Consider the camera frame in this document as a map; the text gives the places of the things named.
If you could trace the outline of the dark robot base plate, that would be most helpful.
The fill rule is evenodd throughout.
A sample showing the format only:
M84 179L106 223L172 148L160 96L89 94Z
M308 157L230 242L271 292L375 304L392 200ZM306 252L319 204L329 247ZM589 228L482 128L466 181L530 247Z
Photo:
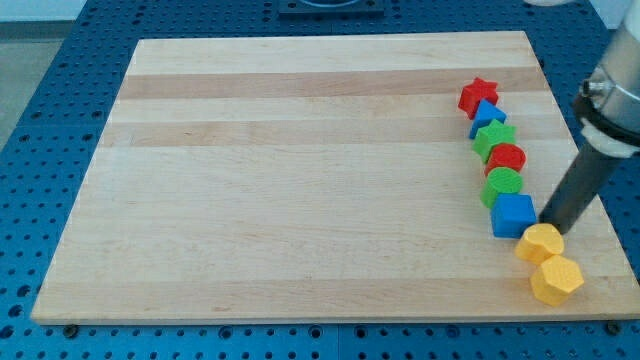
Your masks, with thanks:
M280 17L383 15L384 0L277 0Z

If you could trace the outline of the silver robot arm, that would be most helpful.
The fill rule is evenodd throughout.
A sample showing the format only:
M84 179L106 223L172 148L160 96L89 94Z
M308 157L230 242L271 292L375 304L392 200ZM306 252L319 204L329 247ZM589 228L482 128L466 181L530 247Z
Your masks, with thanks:
M631 2L592 74L583 80L574 111L582 135L614 158L639 152L639 1Z

